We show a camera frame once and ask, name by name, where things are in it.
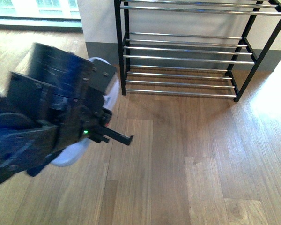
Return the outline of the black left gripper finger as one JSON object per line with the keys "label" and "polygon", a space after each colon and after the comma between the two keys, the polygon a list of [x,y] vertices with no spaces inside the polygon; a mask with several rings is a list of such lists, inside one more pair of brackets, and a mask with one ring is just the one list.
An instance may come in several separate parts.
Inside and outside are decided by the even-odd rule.
{"label": "black left gripper finger", "polygon": [[127,146],[129,146],[133,141],[133,135],[128,137],[117,131],[109,129],[108,127],[100,127],[100,133],[102,133],[103,135],[106,135],[106,136],[110,137],[111,139],[114,139],[124,145],[127,145]]}

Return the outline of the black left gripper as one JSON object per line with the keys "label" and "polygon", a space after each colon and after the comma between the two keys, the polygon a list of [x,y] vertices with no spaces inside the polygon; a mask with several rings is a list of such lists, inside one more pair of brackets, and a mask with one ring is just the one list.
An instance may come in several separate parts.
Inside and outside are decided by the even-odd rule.
{"label": "black left gripper", "polygon": [[[111,119],[111,111],[103,110],[99,123],[90,134],[82,134],[82,125],[70,122],[70,116],[78,122],[78,110],[82,111],[82,98],[58,95],[57,85],[48,81],[56,74],[63,62],[73,53],[56,47],[37,43],[30,60],[27,75],[11,73],[6,96],[0,95],[0,184],[14,174],[25,171],[30,176],[37,175],[53,161],[65,147],[82,138],[96,142],[107,141],[100,133],[100,127]],[[95,80],[104,83],[96,88],[107,90],[117,69],[103,61],[86,60],[92,66],[90,78],[84,76],[83,88],[76,93],[90,93]]]}

